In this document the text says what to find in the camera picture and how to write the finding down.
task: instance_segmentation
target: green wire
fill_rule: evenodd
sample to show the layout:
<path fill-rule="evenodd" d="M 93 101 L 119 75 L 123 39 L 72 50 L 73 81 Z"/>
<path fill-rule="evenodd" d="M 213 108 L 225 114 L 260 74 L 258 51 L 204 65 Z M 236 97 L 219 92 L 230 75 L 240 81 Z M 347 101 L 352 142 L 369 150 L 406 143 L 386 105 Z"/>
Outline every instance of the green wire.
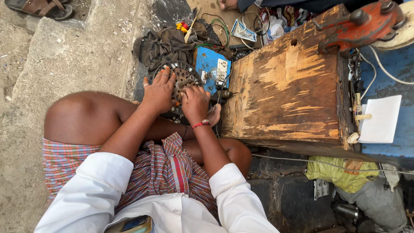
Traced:
<path fill-rule="evenodd" d="M 215 21 L 219 21 L 223 25 L 223 27 L 224 27 L 224 30 L 226 32 L 226 38 L 227 38 L 227 43 L 226 43 L 225 46 L 227 46 L 229 44 L 229 40 L 230 40 L 229 31 L 227 30 L 226 25 L 221 20 L 219 20 L 219 19 L 213 19 L 210 24 L 213 24 Z M 214 45 L 213 44 L 209 44 L 209 43 L 203 43 L 203 44 L 196 45 L 195 48 L 198 48 L 198 47 L 201 47 L 201 46 L 210 46 L 210 47 L 213 47 Z"/>
<path fill-rule="evenodd" d="M 227 38 L 227 43 L 226 43 L 225 46 L 227 46 L 229 44 L 229 40 L 230 40 L 229 31 L 227 30 L 227 26 L 219 19 L 213 19 L 210 24 L 213 24 L 215 21 L 219 21 L 224 27 L 224 30 L 226 32 L 226 38 Z"/>

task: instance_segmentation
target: notepad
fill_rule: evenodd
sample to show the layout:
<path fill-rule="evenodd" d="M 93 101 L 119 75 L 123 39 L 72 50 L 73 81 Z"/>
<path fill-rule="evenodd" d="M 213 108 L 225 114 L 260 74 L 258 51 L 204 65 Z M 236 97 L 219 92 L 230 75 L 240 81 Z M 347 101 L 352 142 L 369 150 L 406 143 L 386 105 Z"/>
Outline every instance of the notepad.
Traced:
<path fill-rule="evenodd" d="M 401 95 L 395 95 L 368 100 L 365 114 L 371 114 L 372 118 L 360 122 L 362 126 L 359 142 L 393 143 L 401 97 Z"/>

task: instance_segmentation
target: red metal vise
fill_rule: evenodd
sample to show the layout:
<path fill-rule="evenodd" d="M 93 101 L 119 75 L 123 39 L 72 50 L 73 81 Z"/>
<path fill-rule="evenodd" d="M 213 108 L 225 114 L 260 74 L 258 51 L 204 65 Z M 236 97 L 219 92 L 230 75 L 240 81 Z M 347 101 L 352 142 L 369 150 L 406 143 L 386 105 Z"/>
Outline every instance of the red metal vise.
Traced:
<path fill-rule="evenodd" d="M 402 27 L 406 17 L 401 8 L 393 1 L 374 2 L 344 15 L 335 22 L 318 24 L 313 21 L 316 30 L 338 26 L 336 32 L 327 36 L 318 44 L 318 53 L 326 53 L 327 49 L 339 46 L 343 57 L 349 57 L 349 51 L 367 46 L 375 41 L 394 39 L 395 30 Z"/>

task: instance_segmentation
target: man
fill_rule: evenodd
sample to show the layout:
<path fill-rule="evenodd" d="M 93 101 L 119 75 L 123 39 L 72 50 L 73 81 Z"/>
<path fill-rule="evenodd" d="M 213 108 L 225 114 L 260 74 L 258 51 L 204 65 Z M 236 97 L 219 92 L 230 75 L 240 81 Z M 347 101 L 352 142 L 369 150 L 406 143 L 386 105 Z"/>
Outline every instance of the man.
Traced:
<path fill-rule="evenodd" d="M 221 107 L 207 112 L 208 92 L 181 92 L 192 127 L 158 117 L 175 104 L 169 73 L 152 85 L 144 79 L 138 107 L 100 92 L 50 107 L 43 153 L 46 184 L 52 198 L 58 193 L 35 232 L 278 233 L 244 178 L 250 151 L 211 129 Z"/>

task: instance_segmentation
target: wooden box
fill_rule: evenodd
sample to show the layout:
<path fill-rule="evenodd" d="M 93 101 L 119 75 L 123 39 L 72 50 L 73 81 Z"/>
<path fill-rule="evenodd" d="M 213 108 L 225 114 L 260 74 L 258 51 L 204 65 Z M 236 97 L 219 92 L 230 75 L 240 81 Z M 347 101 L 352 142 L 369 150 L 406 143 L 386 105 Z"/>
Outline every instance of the wooden box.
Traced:
<path fill-rule="evenodd" d="M 338 5 L 315 21 L 343 11 Z M 318 32 L 308 22 L 234 62 L 229 90 L 238 94 L 223 107 L 221 136 L 293 153 L 372 160 L 346 140 L 356 130 L 347 60 L 336 48 L 316 52 L 335 30 Z"/>

